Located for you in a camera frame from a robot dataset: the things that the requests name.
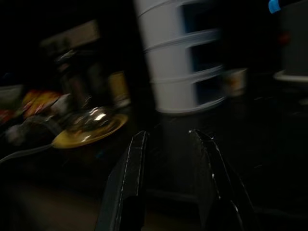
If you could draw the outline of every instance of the cup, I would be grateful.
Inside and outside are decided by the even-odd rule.
[[[243,95],[246,88],[247,68],[226,71],[223,76],[225,92],[230,97]]]

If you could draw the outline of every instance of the snack package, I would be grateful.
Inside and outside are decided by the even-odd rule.
[[[24,118],[40,113],[44,108],[52,105],[61,96],[54,91],[29,91],[23,100]]]

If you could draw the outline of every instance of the kitchen counter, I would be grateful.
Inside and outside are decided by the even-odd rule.
[[[125,127],[104,139],[98,152],[48,150],[1,166],[3,182],[53,187],[99,202],[111,169],[139,130],[150,132],[146,156],[148,197],[196,202],[188,131],[214,138],[240,175],[254,206],[305,216],[308,207],[308,110],[298,95],[262,92],[228,99],[195,115],[169,116],[146,107],[124,109]]]

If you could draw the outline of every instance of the yellow plate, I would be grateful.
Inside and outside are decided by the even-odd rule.
[[[52,146],[58,149],[77,148],[83,145],[87,145],[96,141],[99,141],[115,131],[119,130],[128,120],[127,115],[117,114],[114,116],[115,124],[114,128],[109,131],[103,132],[103,129],[99,128],[91,132],[83,132],[77,139],[69,135],[66,130],[62,131],[52,141]]]

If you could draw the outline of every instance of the blue object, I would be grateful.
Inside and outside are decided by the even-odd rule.
[[[279,6],[279,0],[270,0],[269,1],[269,11],[271,13],[276,13],[277,11],[280,11],[281,8]]]

